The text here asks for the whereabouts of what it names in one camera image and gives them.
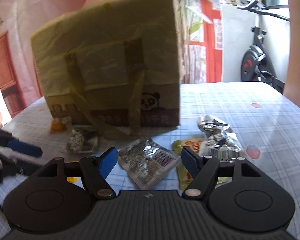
snack packet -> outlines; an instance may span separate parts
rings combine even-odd
[[[142,190],[149,190],[179,162],[181,157],[155,143],[138,139],[118,153],[118,162]]]
[[[178,140],[174,141],[172,144],[173,151],[181,156],[181,151],[184,146],[188,146],[191,150],[193,150],[195,153],[199,153],[200,145],[204,142],[204,138],[192,138],[192,139],[186,139],[186,140]],[[178,171],[178,178],[180,183],[180,189],[185,190],[189,184],[193,181],[193,178],[191,177],[190,173],[187,171],[185,166],[182,163],[179,163],[177,165],[177,171]],[[219,183],[226,182],[228,180],[228,177],[226,178],[218,178]]]
[[[72,136],[66,143],[65,150],[69,153],[90,153],[97,145],[97,132],[72,129]]]
[[[244,156],[243,148],[229,124],[213,115],[199,118],[197,122],[207,137],[201,143],[199,156],[211,155],[223,162],[234,162],[235,158]]]

green leaves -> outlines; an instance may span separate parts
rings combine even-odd
[[[201,27],[201,25],[203,24],[203,22],[196,22],[194,23],[191,28],[189,29],[189,34],[195,33],[196,31],[198,31]]]
[[[197,10],[186,6],[186,9],[188,9],[189,11],[193,12],[195,16],[199,17],[200,19],[204,20],[205,22],[212,24],[212,20],[210,20],[205,14],[203,14],[202,12],[198,12]]]

wooden cabinet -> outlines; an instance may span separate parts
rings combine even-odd
[[[0,36],[0,89],[12,118],[26,108],[11,60],[8,32]]]

cardboard box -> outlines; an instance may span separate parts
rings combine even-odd
[[[34,33],[36,70],[52,116],[70,115],[74,124],[89,124],[91,114],[114,126],[133,119],[179,125],[176,7],[176,0],[102,0]]]

light blue tablecloth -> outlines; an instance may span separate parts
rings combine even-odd
[[[160,145],[171,149],[175,140],[202,136],[196,125],[200,116],[213,114],[229,123],[248,154],[258,157],[256,160],[248,157],[249,160],[293,196],[296,211],[288,231],[300,240],[300,108],[267,84],[241,82],[182,85],[180,110],[181,125],[177,129],[143,128],[142,136],[151,136]],[[49,135],[50,121],[50,112],[41,98],[5,127],[20,140],[39,145],[43,150],[42,158],[34,159],[9,149],[0,148],[0,151],[42,164],[56,156],[67,161],[80,158],[60,152],[70,134]],[[111,146],[120,149],[125,144],[101,138],[98,153]],[[0,185],[0,202],[24,179],[21,175],[6,178]],[[120,189],[137,188],[118,164],[107,181],[117,193]],[[176,170],[153,189],[179,189]],[[9,231],[0,214],[0,238]]]

